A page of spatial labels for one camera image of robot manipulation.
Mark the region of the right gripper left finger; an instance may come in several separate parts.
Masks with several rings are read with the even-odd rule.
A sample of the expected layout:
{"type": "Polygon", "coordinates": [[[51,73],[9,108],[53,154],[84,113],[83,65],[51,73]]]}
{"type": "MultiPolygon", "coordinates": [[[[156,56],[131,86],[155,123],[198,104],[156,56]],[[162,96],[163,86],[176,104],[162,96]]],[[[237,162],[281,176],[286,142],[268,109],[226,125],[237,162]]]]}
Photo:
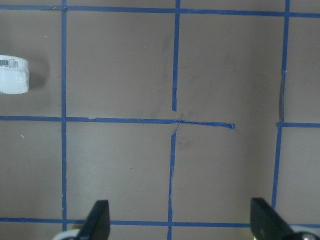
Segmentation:
{"type": "Polygon", "coordinates": [[[109,201],[97,200],[77,234],[76,239],[107,240],[111,231],[110,225],[109,201]]]}

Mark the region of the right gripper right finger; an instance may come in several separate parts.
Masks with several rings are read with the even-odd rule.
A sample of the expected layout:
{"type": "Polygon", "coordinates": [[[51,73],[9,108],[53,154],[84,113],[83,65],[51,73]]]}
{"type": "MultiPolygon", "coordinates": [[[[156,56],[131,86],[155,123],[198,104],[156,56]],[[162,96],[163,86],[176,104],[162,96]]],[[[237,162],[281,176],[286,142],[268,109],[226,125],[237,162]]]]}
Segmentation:
{"type": "Polygon", "coordinates": [[[256,240],[288,240],[296,234],[261,197],[250,200],[250,230],[256,240]]]}

